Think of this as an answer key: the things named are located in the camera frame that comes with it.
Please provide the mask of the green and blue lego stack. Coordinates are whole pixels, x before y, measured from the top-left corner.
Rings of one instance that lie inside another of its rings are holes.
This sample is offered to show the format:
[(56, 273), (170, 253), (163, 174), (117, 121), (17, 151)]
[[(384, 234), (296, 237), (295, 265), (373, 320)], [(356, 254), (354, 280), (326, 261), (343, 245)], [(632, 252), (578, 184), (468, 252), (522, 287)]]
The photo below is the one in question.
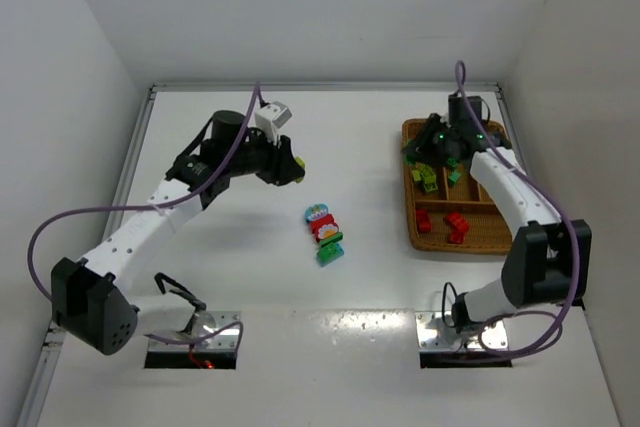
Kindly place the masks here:
[(344, 249), (339, 243), (328, 244), (317, 252), (317, 261), (321, 266), (327, 266), (344, 255)]

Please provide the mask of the green square lego brick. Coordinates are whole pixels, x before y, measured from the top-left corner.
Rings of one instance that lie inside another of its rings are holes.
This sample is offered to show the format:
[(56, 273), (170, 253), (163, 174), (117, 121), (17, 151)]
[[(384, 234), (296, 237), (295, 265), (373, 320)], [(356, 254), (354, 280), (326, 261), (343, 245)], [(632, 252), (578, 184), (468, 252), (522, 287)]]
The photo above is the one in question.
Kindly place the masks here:
[(462, 177), (462, 174), (458, 171), (452, 171), (449, 173), (448, 177), (447, 177), (447, 183), (450, 187), (455, 186), (458, 181), (460, 180), (460, 178)]

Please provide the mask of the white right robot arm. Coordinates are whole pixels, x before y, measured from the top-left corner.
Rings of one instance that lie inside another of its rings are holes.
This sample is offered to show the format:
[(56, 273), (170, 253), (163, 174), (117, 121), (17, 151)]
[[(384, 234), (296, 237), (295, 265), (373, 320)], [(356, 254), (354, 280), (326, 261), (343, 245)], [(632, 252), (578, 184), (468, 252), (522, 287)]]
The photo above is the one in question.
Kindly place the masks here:
[(415, 167), (463, 164), (484, 188), (512, 235), (497, 280), (457, 294), (453, 328), (478, 329), (489, 320), (535, 305), (583, 297), (588, 279), (592, 231), (570, 220), (521, 169), (509, 140), (492, 133), (482, 117), (483, 100), (460, 91), (448, 98), (448, 115), (430, 115), (403, 148)]

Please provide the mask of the small red lego brick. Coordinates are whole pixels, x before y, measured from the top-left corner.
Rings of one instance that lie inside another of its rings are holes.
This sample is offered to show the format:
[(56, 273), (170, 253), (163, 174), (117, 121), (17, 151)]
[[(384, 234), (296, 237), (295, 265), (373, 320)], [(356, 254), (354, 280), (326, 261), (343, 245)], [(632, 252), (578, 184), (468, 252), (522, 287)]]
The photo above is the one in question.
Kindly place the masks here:
[(447, 224), (454, 230), (466, 234), (469, 229), (469, 223), (467, 219), (459, 212), (451, 212), (446, 217)]

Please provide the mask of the lime square lego brick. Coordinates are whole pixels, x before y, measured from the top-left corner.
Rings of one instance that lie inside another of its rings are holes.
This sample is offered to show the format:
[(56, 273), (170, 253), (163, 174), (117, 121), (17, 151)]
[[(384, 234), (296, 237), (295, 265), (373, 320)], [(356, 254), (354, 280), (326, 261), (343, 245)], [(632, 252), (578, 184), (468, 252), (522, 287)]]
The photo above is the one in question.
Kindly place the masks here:
[(422, 189), (426, 194), (431, 194), (433, 192), (437, 192), (438, 191), (438, 186), (437, 183), (435, 181), (423, 181), (421, 183)]

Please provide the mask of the red long lego brick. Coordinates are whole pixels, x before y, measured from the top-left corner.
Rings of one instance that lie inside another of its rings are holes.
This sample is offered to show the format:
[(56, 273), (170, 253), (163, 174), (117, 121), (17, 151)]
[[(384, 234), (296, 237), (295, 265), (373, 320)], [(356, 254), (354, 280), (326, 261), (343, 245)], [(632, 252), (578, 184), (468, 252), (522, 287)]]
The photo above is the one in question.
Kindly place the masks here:
[(432, 223), (429, 213), (426, 209), (419, 208), (415, 211), (416, 228), (421, 234), (430, 233), (432, 231)]

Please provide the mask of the lime hollow lego brick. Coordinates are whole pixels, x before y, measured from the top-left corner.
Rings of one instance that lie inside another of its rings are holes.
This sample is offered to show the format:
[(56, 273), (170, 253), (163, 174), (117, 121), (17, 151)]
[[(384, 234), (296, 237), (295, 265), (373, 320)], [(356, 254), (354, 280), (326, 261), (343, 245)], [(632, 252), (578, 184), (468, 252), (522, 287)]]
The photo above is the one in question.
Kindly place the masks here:
[(424, 182), (427, 182), (427, 183), (435, 182), (436, 174), (431, 166), (426, 164), (418, 164), (417, 170), (419, 171), (421, 179)]

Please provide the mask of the red curved lego brick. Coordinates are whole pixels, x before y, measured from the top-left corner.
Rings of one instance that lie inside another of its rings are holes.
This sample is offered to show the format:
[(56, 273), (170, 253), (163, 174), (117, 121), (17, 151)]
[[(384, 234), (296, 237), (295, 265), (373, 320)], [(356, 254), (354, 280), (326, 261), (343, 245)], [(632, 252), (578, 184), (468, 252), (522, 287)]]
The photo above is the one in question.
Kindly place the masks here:
[(465, 233), (460, 230), (452, 230), (449, 235), (448, 241), (452, 244), (461, 245), (465, 241)]

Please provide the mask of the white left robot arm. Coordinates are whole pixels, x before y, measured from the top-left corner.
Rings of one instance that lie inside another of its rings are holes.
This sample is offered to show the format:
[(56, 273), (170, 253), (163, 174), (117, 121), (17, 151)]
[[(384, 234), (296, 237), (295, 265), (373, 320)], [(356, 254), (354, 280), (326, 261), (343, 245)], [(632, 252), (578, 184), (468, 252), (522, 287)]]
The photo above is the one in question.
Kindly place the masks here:
[(134, 298), (130, 290), (139, 272), (171, 237), (204, 212), (234, 177), (255, 175), (285, 186), (305, 176), (289, 137), (280, 129), (291, 112), (280, 102), (254, 114), (255, 124), (235, 111), (220, 110), (175, 158), (144, 209), (79, 260), (60, 260), (51, 272), (54, 322), (109, 356), (131, 338), (197, 344), (204, 331), (206, 304), (162, 272), (154, 276), (155, 296)]

